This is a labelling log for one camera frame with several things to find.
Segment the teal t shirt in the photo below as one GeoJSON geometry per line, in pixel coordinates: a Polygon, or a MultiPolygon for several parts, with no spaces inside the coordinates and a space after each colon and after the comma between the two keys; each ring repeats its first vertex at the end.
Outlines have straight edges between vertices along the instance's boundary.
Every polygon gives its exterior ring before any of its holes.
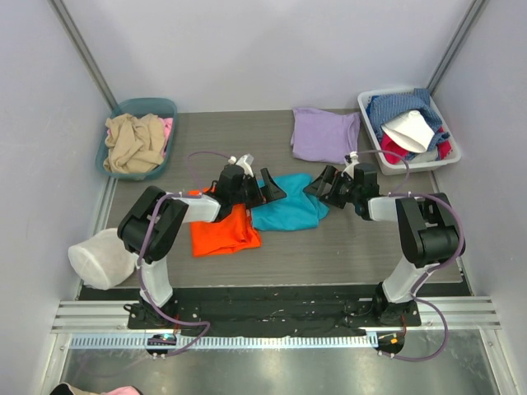
{"type": "Polygon", "coordinates": [[[286,174],[275,178],[286,197],[251,210],[252,225],[261,231],[298,231],[316,228],[329,208],[303,189],[313,181],[310,174],[286,174]]]}

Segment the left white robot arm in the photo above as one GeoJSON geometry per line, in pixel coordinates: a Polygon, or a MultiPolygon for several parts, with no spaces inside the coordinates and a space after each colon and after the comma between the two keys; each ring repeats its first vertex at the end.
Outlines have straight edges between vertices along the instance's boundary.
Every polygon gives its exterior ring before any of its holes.
{"type": "Polygon", "coordinates": [[[194,195],[149,186],[121,220],[117,236],[128,252],[138,256],[140,295],[149,304],[146,316],[154,326],[167,328],[174,322],[175,307],[167,303],[173,288],[166,257],[180,227],[223,221],[237,205],[252,209],[287,196],[266,168],[260,174],[262,185],[242,165],[226,165],[207,191],[194,195]]]}

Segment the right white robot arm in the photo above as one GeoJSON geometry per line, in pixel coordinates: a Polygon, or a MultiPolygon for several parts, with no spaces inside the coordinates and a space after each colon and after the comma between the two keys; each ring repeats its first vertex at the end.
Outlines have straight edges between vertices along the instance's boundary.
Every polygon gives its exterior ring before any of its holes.
{"type": "Polygon", "coordinates": [[[392,221],[398,225],[403,256],[376,288],[367,319],[395,326],[414,311],[418,290],[442,265],[464,252],[464,234],[444,193],[380,194],[377,171],[367,163],[352,171],[327,166],[304,192],[323,203],[343,209],[352,204],[365,221],[392,221]]]}

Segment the orange t shirt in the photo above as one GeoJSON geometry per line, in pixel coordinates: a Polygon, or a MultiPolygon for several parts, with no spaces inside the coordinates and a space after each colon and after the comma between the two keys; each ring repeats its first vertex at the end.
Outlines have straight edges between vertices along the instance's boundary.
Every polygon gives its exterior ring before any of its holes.
{"type": "Polygon", "coordinates": [[[252,216],[244,204],[234,205],[231,214],[219,222],[191,222],[192,255],[203,258],[256,249],[262,245],[252,216]]]}

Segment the lavender t shirt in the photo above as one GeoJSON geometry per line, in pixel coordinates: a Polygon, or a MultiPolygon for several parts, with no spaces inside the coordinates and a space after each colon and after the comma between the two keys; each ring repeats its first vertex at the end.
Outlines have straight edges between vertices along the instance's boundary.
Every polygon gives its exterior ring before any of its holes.
{"type": "Polygon", "coordinates": [[[290,144],[295,158],[343,165],[345,156],[357,151],[359,113],[336,114],[315,108],[295,108],[292,113],[294,127],[290,144]]]}

